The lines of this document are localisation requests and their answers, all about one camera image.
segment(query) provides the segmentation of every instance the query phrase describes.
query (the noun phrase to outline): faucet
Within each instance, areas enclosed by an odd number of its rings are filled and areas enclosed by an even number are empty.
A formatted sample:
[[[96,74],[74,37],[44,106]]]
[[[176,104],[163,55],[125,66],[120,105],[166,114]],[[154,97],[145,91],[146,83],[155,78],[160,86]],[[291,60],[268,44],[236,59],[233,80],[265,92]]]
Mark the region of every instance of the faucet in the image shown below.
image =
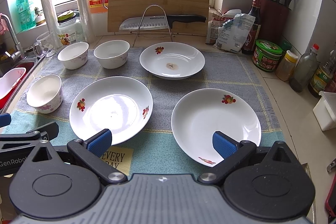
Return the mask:
[[[8,52],[5,52],[5,54],[10,57],[14,62],[16,60],[22,60],[26,58],[26,55],[22,49],[21,43],[19,42],[19,40],[17,40],[16,34],[14,32],[14,29],[12,27],[11,21],[9,20],[8,16],[4,15],[4,14],[0,14],[0,19],[3,19],[6,21],[6,24],[8,26],[10,35],[12,36],[12,39],[15,43],[15,49],[16,52],[14,52],[12,55],[10,55]]]

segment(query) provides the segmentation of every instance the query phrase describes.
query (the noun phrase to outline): red knife block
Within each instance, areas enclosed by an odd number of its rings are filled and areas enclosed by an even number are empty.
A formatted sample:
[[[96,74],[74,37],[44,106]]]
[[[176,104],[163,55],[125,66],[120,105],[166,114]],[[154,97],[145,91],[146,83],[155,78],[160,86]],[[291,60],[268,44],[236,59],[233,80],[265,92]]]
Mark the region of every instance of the red knife block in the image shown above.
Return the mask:
[[[264,39],[276,44],[281,41],[290,9],[272,0],[261,0],[261,28],[258,39]]]

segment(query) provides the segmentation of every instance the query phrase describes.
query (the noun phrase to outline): placemat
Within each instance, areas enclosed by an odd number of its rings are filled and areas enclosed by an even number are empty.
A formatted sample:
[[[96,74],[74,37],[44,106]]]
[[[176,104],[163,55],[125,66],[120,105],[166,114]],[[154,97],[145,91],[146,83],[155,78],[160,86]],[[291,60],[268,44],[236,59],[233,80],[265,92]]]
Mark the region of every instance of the placemat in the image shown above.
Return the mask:
[[[153,97],[153,113],[144,129],[130,140],[111,146],[102,160],[127,175],[133,173],[201,174],[207,167],[189,158],[178,146],[171,131],[170,118],[176,103],[187,93],[202,88],[230,91],[244,99],[256,112],[262,129],[261,146],[284,140],[269,98],[254,74],[246,57],[228,52],[202,52],[205,66],[185,80],[164,80],[147,72],[139,62],[143,48],[129,50],[128,60],[120,68],[108,70],[100,66],[89,50],[87,63],[77,70],[67,70],[54,56],[40,70],[38,78],[57,74],[62,79],[63,102],[50,114],[40,114],[26,102],[30,86],[22,94],[12,112],[12,123],[4,133],[25,133],[55,121],[59,135],[53,145],[65,145],[75,139],[69,123],[70,106],[76,95],[90,83],[109,76],[128,76],[144,83]]]

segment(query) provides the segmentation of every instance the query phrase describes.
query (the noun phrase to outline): countertop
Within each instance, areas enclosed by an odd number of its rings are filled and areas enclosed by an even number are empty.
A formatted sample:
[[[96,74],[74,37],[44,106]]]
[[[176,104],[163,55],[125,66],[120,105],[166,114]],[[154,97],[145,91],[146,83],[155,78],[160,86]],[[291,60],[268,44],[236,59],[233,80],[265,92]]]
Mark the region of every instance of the countertop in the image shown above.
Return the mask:
[[[153,34],[154,37],[138,37],[134,47],[148,47],[158,42],[170,41],[169,37],[160,38],[162,34]],[[90,49],[96,48],[98,45],[115,39],[126,40],[130,45],[134,42],[134,34],[119,34],[97,37],[95,43],[90,44]],[[205,44],[205,37],[195,35],[178,34],[173,38],[175,42],[182,42],[196,47],[199,50],[215,51],[210,45]],[[336,158],[336,128],[322,132],[320,126],[313,113],[313,108],[317,104],[318,99],[313,97],[310,92],[305,89],[301,93],[293,91],[288,82],[283,82],[274,73],[259,70],[250,60],[250,65],[265,89],[274,112],[279,120],[281,130],[283,132],[287,145],[291,148],[302,164],[307,163],[312,181],[315,185],[315,223],[327,223],[328,214],[324,209],[324,202],[328,195],[334,173],[328,174],[326,167],[334,158]],[[19,100],[22,92],[28,86],[29,82],[38,74],[45,61],[32,73],[27,82],[23,85],[20,92],[16,95],[8,112],[12,112]],[[7,187],[10,183],[9,178],[0,178],[0,194],[3,203],[1,211],[4,219],[10,219],[14,216],[13,209],[8,204]]]

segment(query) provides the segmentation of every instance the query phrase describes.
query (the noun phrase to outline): plate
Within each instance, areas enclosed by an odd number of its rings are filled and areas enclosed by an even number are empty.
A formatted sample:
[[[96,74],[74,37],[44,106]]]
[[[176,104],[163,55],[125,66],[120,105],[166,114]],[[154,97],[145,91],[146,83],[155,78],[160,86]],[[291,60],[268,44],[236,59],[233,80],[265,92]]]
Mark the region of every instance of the plate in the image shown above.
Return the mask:
[[[212,135],[221,131],[237,142],[259,146],[260,122],[254,110],[237,95],[220,89],[195,90],[174,107],[171,116],[174,138],[193,160],[215,166],[223,160],[212,146]]]
[[[153,98],[148,88],[136,79],[113,76],[85,87],[70,107],[74,133],[87,140],[107,128],[112,144],[122,143],[137,134],[148,122]]]
[[[159,78],[182,80],[199,72],[204,67],[205,59],[192,46],[163,42],[146,48],[140,55],[140,64]]]

